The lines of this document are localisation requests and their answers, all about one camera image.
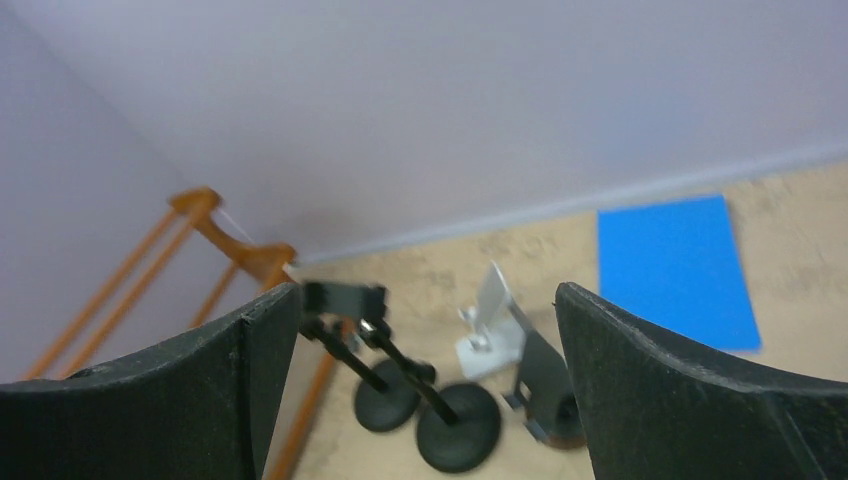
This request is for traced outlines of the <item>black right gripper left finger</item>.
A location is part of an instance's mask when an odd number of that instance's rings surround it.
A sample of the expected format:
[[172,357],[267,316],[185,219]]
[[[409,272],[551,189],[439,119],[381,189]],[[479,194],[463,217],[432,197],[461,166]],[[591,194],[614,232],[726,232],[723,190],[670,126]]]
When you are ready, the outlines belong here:
[[1,388],[5,479],[257,479],[298,336],[283,284],[63,380]]

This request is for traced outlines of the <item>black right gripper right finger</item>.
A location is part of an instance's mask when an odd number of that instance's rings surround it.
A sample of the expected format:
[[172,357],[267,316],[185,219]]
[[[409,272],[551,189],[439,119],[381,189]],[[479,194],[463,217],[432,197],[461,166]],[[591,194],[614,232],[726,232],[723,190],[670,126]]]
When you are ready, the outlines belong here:
[[847,386],[708,347],[567,282],[555,310],[599,479],[843,479]]

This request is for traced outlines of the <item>black round-base phone stand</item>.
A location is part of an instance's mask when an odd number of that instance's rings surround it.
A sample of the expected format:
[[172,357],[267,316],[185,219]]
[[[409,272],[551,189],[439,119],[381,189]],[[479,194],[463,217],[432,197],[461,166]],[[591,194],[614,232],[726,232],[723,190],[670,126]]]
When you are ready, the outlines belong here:
[[391,339],[391,329],[385,322],[386,296],[387,289],[380,285],[320,281],[302,285],[299,332],[310,341],[319,341],[328,354],[360,377],[353,411],[359,424],[373,433],[390,432],[406,423],[418,409],[421,396],[393,358],[367,366],[347,346],[340,324],[329,328],[321,317],[328,314],[351,319],[362,341],[382,350]]

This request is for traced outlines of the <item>black tall phone stand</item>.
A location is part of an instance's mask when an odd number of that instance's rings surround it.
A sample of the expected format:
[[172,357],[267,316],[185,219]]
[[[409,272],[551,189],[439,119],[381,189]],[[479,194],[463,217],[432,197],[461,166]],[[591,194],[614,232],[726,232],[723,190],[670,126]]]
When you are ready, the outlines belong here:
[[407,382],[421,396],[415,413],[416,445],[422,459],[449,474],[469,472],[493,453],[500,439],[502,418],[494,397],[474,382],[434,387],[435,368],[404,355],[388,340],[381,350],[403,369]]

